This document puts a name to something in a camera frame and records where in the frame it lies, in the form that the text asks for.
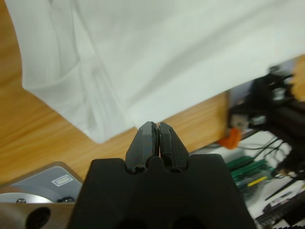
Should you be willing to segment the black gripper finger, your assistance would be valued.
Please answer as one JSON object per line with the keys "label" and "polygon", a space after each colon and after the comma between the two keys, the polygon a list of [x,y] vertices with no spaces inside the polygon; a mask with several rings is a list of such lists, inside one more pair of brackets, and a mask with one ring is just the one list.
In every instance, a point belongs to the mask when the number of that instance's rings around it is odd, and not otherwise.
{"label": "black gripper finger", "polygon": [[160,156],[165,167],[170,172],[183,172],[187,168],[189,152],[174,131],[174,129],[161,122],[160,132]]}
{"label": "black gripper finger", "polygon": [[138,129],[126,152],[128,172],[144,172],[154,156],[159,156],[159,128],[154,122],[146,122]]}

